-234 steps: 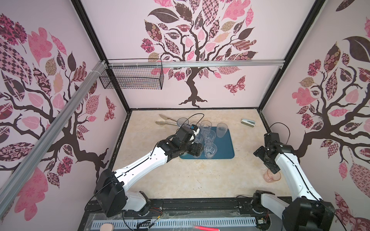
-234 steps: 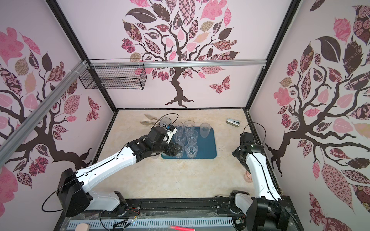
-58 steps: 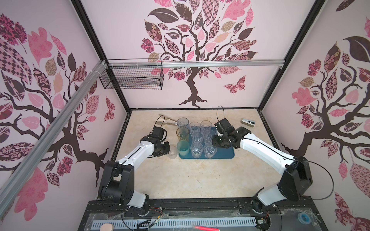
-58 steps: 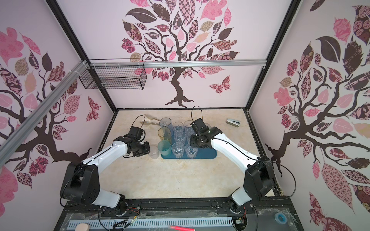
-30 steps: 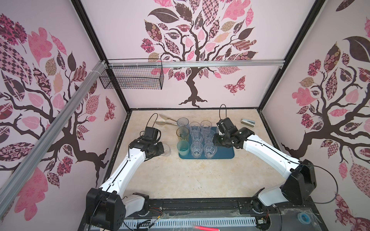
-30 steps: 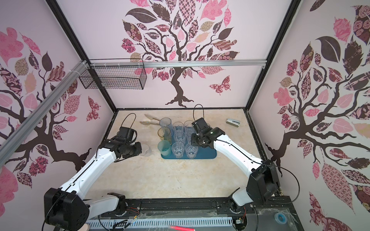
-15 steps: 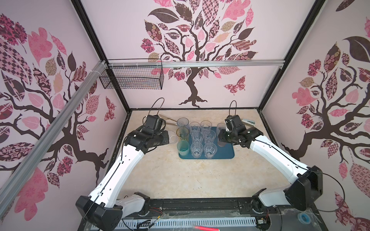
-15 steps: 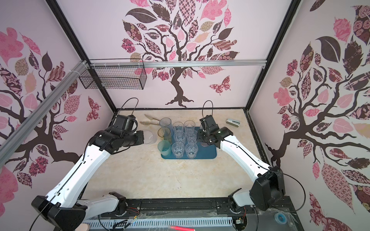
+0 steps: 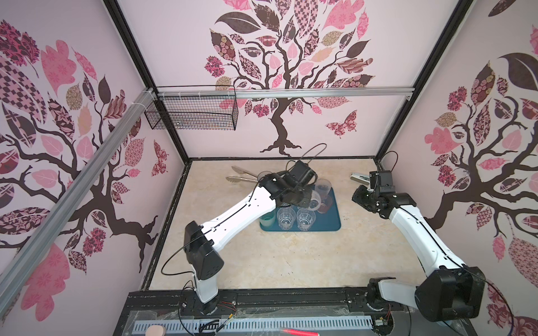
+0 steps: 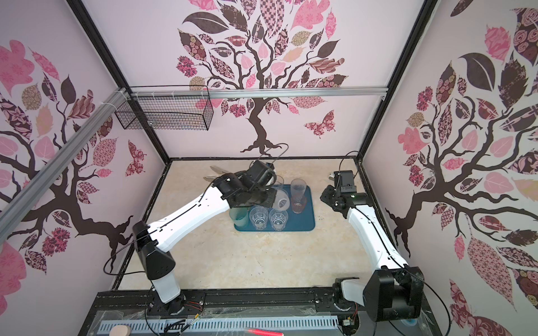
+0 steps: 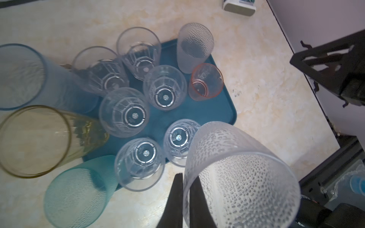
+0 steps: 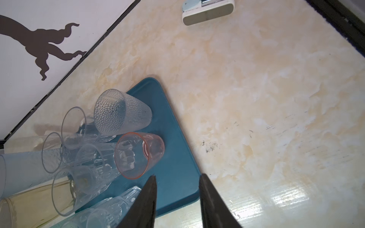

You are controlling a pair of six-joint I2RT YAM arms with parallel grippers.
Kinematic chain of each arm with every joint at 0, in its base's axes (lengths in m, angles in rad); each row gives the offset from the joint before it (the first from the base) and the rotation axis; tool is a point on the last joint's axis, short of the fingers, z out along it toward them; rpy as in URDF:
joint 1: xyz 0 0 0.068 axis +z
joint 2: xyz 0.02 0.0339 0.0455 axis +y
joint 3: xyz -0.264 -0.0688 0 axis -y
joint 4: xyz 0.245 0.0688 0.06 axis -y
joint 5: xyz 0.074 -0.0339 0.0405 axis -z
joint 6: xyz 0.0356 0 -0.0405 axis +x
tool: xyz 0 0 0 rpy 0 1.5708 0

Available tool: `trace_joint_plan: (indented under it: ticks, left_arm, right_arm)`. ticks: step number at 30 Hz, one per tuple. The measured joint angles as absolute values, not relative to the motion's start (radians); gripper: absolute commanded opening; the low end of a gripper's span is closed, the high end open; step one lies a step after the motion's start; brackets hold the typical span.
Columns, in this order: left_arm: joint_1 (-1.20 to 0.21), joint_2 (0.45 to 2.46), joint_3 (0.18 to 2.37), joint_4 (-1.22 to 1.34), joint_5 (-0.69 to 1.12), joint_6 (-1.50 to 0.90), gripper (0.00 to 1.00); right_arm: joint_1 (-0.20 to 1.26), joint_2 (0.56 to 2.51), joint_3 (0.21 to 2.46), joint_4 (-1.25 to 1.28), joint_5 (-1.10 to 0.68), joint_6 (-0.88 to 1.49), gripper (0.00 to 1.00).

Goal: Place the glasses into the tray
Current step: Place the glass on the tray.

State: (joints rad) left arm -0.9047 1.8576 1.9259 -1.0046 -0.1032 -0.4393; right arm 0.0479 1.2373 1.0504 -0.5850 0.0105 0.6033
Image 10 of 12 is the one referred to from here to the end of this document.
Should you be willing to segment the clear faceted glass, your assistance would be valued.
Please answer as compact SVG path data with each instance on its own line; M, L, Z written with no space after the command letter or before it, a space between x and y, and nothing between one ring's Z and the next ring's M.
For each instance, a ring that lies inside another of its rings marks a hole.
M266 207L252 207L249 212L249 220L256 230L264 230L268 225L268 210Z

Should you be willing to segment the teal dotted plastic cup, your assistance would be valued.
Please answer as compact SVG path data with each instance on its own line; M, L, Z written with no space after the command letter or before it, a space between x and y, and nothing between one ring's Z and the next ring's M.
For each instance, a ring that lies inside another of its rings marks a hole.
M236 207L229 211L229 216L238 228L244 228L249 224L249 209L246 207Z

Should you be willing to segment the clear dotted glass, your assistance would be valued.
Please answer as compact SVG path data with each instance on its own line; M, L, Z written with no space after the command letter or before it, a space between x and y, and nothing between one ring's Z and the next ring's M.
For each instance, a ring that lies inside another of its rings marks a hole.
M283 188L276 188L272 208L278 211L287 211L290 205L291 202L288 193Z

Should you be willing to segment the frosted white plastic cup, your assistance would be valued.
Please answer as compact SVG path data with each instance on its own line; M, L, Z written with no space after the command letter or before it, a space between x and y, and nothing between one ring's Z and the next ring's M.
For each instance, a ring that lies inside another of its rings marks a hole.
M303 179L293 179L290 183L291 197L300 200L307 189L307 183Z

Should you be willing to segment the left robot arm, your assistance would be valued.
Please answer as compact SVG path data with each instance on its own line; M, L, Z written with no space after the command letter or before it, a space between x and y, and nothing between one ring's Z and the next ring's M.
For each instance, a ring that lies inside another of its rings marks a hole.
M277 180L272 162L253 161L246 170L222 173L204 192L170 215L150 224L140 221L133 227L134 247L159 301L182 300L182 290L174 275L176 262L170 251L186 235L211 218L232 208L275 203Z

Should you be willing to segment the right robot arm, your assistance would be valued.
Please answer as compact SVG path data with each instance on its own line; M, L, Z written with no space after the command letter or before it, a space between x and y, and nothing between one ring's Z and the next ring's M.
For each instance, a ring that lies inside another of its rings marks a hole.
M339 300L365 308L373 322L417 319L420 316L424 276L396 250L382 228L372 199L359 193L350 170L335 171L333 185L320 200L343 215L358 234L372 270L365 280L341 278L333 285Z

